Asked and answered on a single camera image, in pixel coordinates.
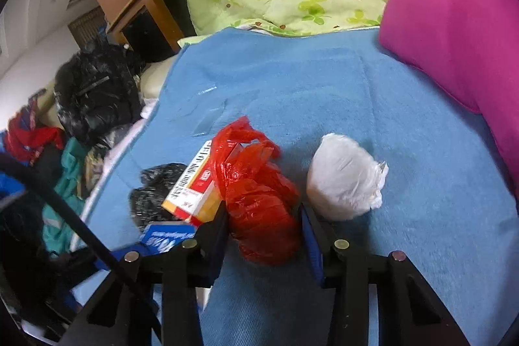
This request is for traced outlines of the blue white carton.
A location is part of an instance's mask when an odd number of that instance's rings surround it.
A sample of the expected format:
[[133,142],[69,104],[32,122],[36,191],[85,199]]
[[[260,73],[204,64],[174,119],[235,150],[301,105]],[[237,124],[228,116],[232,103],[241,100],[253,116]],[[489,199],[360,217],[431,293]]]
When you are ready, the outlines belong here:
[[166,253],[173,247],[192,239],[197,228],[182,221],[152,222],[142,232],[140,243],[152,255]]

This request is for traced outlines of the black plastic trash bag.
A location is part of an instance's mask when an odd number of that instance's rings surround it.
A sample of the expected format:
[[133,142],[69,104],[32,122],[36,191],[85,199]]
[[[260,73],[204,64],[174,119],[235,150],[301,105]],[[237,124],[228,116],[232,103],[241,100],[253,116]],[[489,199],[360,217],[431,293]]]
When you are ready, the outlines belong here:
[[173,162],[141,171],[142,186],[133,189],[128,197],[132,220],[141,232],[150,223],[178,220],[162,204],[186,168],[183,163]]

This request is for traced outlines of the orange red medicine box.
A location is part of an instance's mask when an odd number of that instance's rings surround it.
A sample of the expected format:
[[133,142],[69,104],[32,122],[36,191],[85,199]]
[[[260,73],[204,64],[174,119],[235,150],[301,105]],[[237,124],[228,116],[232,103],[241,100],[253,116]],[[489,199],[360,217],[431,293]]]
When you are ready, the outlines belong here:
[[194,227],[212,221],[222,202],[215,187],[209,158],[212,140],[207,140],[173,185],[162,208]]

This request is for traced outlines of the white plastic bag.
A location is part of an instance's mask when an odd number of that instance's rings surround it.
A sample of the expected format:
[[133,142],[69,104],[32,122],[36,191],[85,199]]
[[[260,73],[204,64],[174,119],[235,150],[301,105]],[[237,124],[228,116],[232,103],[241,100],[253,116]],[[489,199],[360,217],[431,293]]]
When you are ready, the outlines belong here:
[[388,164],[376,161],[355,140],[326,134],[310,163],[306,195],[325,219],[350,221],[382,206],[388,173]]

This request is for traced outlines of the red plastic bag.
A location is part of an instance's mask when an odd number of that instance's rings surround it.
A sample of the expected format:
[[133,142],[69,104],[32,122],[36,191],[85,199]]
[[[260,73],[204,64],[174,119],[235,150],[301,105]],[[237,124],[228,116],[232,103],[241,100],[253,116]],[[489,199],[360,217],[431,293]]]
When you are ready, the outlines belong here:
[[299,192],[275,161],[281,149],[242,116],[213,138],[209,167],[242,256],[283,266],[301,248]]

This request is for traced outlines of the teal garment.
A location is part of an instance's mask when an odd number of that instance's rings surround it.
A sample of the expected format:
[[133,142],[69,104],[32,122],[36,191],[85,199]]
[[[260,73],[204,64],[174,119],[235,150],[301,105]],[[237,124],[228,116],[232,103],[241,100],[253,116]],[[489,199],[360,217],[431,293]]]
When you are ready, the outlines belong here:
[[[85,200],[78,194],[78,184],[84,170],[84,159],[87,155],[85,147],[76,139],[70,138],[63,149],[61,165],[62,175],[54,187],[54,191],[67,203],[76,215],[84,210]],[[42,240],[47,252],[63,254],[69,251],[73,231],[54,209],[45,205],[42,210]]]

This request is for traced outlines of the blue towel blanket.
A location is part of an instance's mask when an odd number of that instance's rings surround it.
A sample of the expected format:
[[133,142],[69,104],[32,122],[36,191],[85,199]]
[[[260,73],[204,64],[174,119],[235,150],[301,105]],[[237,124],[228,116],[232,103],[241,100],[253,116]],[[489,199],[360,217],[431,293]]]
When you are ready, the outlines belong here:
[[377,30],[285,39],[227,29],[169,60],[156,107],[88,217],[109,248],[139,237],[142,172],[189,163],[240,117],[281,149],[304,202],[368,251],[409,255],[473,345],[518,313],[518,216],[487,122],[378,44]]

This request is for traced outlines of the patterned scarf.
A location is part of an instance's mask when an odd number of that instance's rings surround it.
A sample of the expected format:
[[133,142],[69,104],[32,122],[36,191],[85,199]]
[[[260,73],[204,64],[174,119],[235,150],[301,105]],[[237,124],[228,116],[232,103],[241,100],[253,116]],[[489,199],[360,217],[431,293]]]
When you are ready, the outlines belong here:
[[103,174],[104,159],[108,148],[97,144],[84,158],[84,166],[78,183],[78,197],[87,199]]

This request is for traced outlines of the red garment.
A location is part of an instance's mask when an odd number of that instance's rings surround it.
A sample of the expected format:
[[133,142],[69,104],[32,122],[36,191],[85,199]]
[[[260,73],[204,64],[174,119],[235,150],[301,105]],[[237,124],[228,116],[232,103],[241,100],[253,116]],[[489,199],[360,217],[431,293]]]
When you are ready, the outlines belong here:
[[32,100],[9,120],[2,135],[5,151],[17,161],[34,164],[46,147],[64,149],[64,131],[41,124],[38,111],[37,102]]

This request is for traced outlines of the clear plastic box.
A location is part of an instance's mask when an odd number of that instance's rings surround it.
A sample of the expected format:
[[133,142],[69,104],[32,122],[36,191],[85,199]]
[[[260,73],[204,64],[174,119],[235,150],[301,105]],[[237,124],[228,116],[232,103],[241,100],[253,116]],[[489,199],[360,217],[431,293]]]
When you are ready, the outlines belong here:
[[217,133],[234,120],[246,115],[260,91],[249,89],[225,94],[216,86],[199,92],[179,107],[172,122],[178,134],[202,137]]

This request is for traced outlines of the black puffer jacket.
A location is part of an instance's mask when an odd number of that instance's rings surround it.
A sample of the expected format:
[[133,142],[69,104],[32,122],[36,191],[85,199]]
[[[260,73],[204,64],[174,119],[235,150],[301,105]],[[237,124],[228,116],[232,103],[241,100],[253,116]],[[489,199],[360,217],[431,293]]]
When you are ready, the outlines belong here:
[[136,77],[144,66],[133,51],[101,39],[74,54],[54,78],[57,117],[65,132],[93,145],[111,130],[139,120]]

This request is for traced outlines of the cream leather cushion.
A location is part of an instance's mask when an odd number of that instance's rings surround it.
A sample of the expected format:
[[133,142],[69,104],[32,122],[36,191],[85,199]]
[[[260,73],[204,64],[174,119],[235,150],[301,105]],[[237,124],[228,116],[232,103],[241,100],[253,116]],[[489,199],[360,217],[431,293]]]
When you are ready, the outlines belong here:
[[149,63],[140,77],[140,92],[143,98],[158,98],[177,57],[171,56],[163,61]]

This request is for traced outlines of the wooden cabinet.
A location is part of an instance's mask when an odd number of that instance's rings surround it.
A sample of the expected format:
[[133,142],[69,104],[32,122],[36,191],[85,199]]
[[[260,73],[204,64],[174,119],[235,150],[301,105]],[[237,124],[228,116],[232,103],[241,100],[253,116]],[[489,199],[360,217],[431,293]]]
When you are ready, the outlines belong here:
[[181,39],[196,35],[187,0],[130,0],[105,32],[147,62],[176,54]]

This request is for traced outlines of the magenta pillow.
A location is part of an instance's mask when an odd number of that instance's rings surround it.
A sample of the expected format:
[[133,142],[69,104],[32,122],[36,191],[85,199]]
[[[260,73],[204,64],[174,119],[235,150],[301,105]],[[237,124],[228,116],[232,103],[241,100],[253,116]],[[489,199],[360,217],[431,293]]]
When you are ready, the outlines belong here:
[[518,0],[389,0],[378,36],[490,127],[518,179]]

